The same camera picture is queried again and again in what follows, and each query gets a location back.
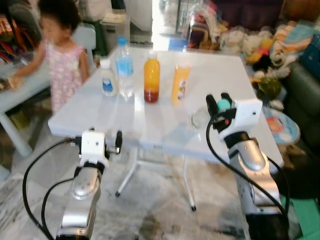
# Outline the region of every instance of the light blue table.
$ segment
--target light blue table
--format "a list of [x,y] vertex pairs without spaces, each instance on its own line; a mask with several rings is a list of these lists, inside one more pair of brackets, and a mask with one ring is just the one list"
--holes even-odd
[[[9,77],[16,70],[17,69],[14,68],[13,64],[0,65],[0,76],[2,78]],[[49,86],[49,71],[46,63],[44,63],[36,73],[26,77],[24,79],[23,86],[16,91],[7,90],[0,92],[0,123],[11,138],[18,152],[23,157],[28,156],[32,152],[32,149],[10,121],[6,115],[6,112],[23,103],[32,96],[38,94],[42,90],[48,88]]]

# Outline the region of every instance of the green sofa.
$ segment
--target green sofa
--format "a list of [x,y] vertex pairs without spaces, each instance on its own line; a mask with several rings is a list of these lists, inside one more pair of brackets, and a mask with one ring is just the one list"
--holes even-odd
[[297,123],[301,139],[313,153],[320,152],[320,79],[299,62],[289,66],[290,76],[284,81],[287,97],[285,113]]

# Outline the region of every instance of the juice bottle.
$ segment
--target juice bottle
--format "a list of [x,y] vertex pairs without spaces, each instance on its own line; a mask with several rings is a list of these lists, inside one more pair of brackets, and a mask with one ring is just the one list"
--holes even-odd
[[186,95],[186,85],[189,79],[190,67],[179,64],[175,67],[171,102],[178,105],[183,102]]
[[157,53],[150,51],[148,60],[144,65],[144,101],[155,103],[159,98],[160,63]]

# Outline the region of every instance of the marble floor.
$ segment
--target marble floor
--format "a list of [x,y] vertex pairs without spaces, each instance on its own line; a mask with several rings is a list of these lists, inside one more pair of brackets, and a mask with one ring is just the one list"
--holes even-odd
[[[26,158],[13,148],[0,126],[2,163],[11,168],[11,176],[0,182],[0,239],[45,240],[28,218],[22,198],[23,174],[35,156],[60,137],[52,136],[48,114],[33,114],[31,125],[22,131],[34,152]],[[180,157],[161,152],[144,153],[171,165],[168,169],[141,166],[131,182],[115,198],[115,192],[130,168],[130,149],[111,159],[104,172],[101,198],[92,240],[244,240],[240,203],[234,177],[222,166],[188,159],[188,179],[197,211],[192,212],[186,198]],[[30,171],[27,185],[31,210],[40,219],[47,189],[55,182],[73,176],[79,162],[76,147],[63,145],[43,157]],[[68,199],[69,183],[50,195],[46,222],[55,236]]]

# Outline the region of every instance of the chair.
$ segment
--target chair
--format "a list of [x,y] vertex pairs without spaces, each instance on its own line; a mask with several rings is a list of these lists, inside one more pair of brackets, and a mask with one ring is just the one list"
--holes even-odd
[[73,33],[72,39],[76,44],[84,47],[88,55],[88,64],[90,72],[92,73],[96,68],[94,62],[94,55],[92,50],[96,49],[96,31],[91,24],[82,23]]

